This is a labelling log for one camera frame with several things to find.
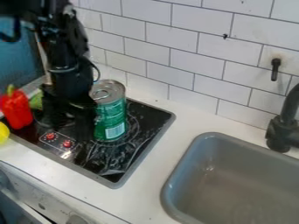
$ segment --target faucet handle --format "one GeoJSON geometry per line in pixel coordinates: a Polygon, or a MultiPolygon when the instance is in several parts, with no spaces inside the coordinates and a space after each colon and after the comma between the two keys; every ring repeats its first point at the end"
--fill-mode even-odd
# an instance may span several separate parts
{"type": "Polygon", "coordinates": [[[277,81],[278,68],[281,64],[282,64],[281,59],[272,59],[271,65],[273,66],[273,68],[272,68],[271,81],[277,81]]]}

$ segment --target countertop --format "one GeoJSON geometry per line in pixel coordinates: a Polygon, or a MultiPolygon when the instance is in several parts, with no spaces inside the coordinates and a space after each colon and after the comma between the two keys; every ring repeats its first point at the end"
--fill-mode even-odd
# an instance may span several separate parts
{"type": "MultiPolygon", "coordinates": [[[[127,96],[173,112],[177,118],[120,189],[109,189],[13,140],[0,146],[0,158],[63,193],[128,222],[174,224],[178,222],[169,217],[161,206],[160,191],[196,136],[211,131],[220,132],[265,147],[265,130],[173,101],[153,98],[134,89],[128,89],[127,96]]],[[[299,158],[296,150],[289,155],[299,158]]]]}

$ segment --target can lid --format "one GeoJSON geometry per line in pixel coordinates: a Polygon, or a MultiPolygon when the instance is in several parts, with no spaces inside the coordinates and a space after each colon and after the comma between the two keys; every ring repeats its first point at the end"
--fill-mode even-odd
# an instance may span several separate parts
{"type": "Polygon", "coordinates": [[[115,102],[125,95],[126,88],[116,80],[100,80],[93,86],[91,97],[99,104],[115,102]]]}

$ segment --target green can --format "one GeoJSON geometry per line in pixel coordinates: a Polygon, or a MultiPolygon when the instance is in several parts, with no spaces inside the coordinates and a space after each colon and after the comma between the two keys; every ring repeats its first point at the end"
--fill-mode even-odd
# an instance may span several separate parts
{"type": "Polygon", "coordinates": [[[127,131],[126,89],[116,80],[101,80],[91,92],[96,101],[94,137],[114,141],[127,131]]]}

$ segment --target red bell pepper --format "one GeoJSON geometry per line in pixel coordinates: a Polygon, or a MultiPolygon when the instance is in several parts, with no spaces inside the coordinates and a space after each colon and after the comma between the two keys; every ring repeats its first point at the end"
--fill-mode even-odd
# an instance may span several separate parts
{"type": "Polygon", "coordinates": [[[20,90],[8,87],[8,94],[1,96],[0,109],[14,130],[20,130],[32,123],[32,113],[27,96],[20,90]]]}

